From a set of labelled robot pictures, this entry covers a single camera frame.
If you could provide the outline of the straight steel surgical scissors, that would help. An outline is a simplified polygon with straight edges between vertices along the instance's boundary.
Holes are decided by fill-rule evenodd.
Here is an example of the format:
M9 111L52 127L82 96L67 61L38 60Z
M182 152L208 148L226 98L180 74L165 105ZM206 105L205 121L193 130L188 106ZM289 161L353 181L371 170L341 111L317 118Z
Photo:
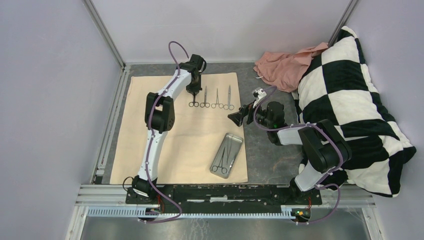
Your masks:
M228 92L227 92L227 103L223 105L223 109L224 110L234 110L235 106L232 104L231 99L232 99L232 95L231 95L232 91L231 91L231 86L228 86Z

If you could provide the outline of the steel forceps clamp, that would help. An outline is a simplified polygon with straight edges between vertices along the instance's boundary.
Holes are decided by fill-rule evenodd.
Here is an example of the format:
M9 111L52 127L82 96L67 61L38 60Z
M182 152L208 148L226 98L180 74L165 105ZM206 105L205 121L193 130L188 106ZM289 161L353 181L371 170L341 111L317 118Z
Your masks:
M210 106L213 109L215 109L215 108L223 109L224 108L224 104L220 103L220 100L219 100L219 89L218 88L216 89L216 92L215 92L215 102L212 103Z

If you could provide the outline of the metal surgical instrument tray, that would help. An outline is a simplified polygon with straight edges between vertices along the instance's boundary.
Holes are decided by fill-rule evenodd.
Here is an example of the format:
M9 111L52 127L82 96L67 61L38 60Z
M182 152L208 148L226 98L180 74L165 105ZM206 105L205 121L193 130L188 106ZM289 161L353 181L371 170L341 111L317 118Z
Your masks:
M223 179L228 179L233 164L242 148L244 139L232 133L226 133L211 163L209 171Z

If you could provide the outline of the curved steel clamp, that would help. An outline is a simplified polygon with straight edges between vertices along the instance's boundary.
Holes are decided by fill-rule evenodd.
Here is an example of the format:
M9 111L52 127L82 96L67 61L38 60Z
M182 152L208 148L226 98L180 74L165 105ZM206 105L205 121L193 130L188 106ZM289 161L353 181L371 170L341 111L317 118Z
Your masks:
M204 98L203 101L199 104L201 108L209 108L211 104L208 102L208 87L206 86L204 89Z

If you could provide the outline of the beige cloth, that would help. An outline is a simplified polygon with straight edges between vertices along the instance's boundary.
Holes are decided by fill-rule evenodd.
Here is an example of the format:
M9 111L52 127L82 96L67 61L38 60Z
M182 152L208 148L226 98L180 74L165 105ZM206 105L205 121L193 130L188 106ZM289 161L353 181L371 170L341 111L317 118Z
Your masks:
M133 76L126 95L109 183L119 185L136 176L150 135L145 123L146 98L170 81L170 76ZM248 181L246 151L242 148L228 178L210 172L225 136L244 136L244 129L219 107L190 107L193 96L183 90L174 102L175 123L168 132L158 162L160 184L221 184Z

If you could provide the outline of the thin steel hemostat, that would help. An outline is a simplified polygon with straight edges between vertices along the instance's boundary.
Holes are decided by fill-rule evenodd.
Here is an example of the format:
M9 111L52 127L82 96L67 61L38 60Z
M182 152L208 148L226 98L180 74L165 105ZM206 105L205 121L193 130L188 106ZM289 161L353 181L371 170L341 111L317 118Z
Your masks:
M227 148L224 147L221 151L221 154L218 154L214 159L210 171L214 174L227 176L229 174L228 156Z

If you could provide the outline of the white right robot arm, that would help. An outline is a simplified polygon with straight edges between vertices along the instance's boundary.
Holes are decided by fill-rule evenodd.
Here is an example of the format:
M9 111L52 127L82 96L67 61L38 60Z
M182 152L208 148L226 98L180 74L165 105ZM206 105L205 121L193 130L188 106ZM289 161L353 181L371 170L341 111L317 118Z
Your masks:
M328 119L317 123L288 125L285 122L283 104L271 101L266 109L253 102L243 105L227 116L237 126L256 123L267 131L271 143L302 146L306 164L289 184L289 199L302 204L309 198L309 191L321 188L322 182L352 158L352 149Z

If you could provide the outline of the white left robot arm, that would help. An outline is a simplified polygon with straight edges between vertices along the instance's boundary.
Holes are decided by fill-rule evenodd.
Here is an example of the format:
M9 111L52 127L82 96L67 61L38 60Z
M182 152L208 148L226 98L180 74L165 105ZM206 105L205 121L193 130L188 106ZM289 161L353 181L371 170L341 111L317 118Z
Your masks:
M146 97L147 143L142 164L131 184L145 204L151 204L157 198L158 163L165 138L175 124L175 99L183 90L194 96L202 90L201 74L206 65L203 57L192 54L187 62L177 65L174 75L163 88L148 93Z

